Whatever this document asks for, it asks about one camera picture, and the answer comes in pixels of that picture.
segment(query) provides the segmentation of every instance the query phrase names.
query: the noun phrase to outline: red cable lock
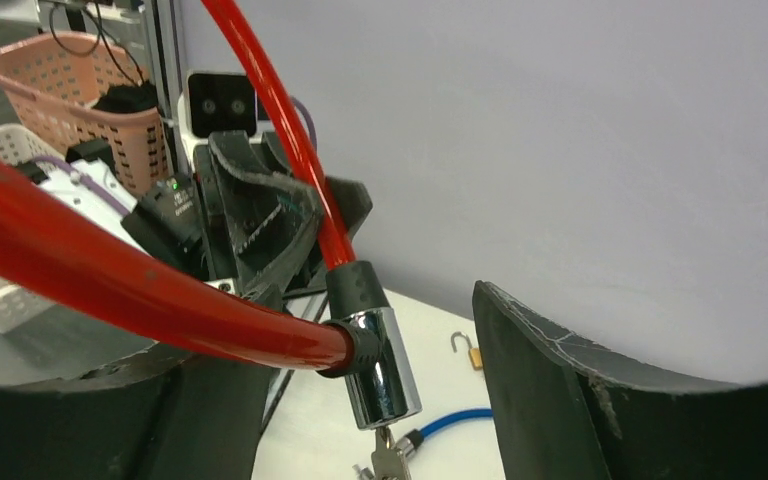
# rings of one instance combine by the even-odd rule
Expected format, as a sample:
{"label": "red cable lock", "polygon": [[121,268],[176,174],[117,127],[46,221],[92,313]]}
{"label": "red cable lock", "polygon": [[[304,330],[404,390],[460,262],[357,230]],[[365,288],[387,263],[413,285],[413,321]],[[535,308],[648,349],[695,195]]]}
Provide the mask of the red cable lock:
{"label": "red cable lock", "polygon": [[[233,0],[203,0],[262,99],[294,174],[325,208],[329,269],[355,259],[316,152],[287,92]],[[199,353],[290,368],[343,366],[340,330],[220,292],[96,227],[0,162],[0,276],[99,320]]]}

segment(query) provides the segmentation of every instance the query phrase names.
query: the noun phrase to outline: white plastic basket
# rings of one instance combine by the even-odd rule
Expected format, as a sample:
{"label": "white plastic basket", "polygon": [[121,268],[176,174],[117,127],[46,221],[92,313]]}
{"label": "white plastic basket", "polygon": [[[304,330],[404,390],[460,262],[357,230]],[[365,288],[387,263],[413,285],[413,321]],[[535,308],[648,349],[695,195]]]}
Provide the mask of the white plastic basket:
{"label": "white plastic basket", "polygon": [[[15,165],[40,155],[63,158],[57,150],[22,125],[0,126],[0,159],[4,163]],[[52,305],[51,301],[0,277],[0,333],[16,328]]]}

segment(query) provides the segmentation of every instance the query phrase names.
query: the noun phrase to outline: white table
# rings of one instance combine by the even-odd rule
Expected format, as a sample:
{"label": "white table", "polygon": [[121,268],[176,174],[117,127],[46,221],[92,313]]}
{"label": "white table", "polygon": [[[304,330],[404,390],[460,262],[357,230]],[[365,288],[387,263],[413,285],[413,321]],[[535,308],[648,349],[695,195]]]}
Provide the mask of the white table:
{"label": "white table", "polygon": [[[177,113],[192,162],[199,140],[188,131],[183,99]],[[395,292],[387,295],[423,403],[422,413],[393,427],[394,436],[457,410],[489,407],[484,374],[472,369],[466,348],[454,353],[450,344],[452,333],[461,331],[477,346],[473,322]],[[352,465],[370,466],[374,447],[372,432],[355,425],[344,381],[296,372],[260,441],[252,480],[352,479]],[[411,460],[410,470],[416,480],[504,479],[493,422],[465,422],[435,435]]]}

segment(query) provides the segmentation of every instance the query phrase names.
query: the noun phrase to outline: purple cable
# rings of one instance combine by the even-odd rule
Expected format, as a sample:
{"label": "purple cable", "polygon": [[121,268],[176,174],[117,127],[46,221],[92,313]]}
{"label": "purple cable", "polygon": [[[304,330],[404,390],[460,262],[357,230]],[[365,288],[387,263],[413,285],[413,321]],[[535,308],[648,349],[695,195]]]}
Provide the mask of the purple cable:
{"label": "purple cable", "polygon": [[310,137],[310,143],[313,144],[313,149],[316,150],[316,127],[313,126],[313,116],[298,98],[290,97],[290,101],[293,102],[293,106],[296,107],[296,110],[302,114],[302,119],[305,121],[305,126],[307,127],[307,136]]}
{"label": "purple cable", "polygon": [[50,163],[51,165],[57,167],[58,170],[61,170],[70,176],[77,173],[81,179],[81,183],[91,192],[93,192],[98,198],[100,198],[104,203],[110,205],[110,208],[116,210],[116,213],[122,216],[131,213],[131,211],[128,210],[125,205],[122,205],[122,202],[116,200],[116,197],[111,195],[110,192],[104,189],[104,187],[95,183],[92,178],[90,178],[88,175],[84,175],[82,172],[78,171],[78,169],[72,165],[69,165],[65,160],[50,155],[41,155],[39,157],[34,157],[34,159],[31,161],[34,163]]}

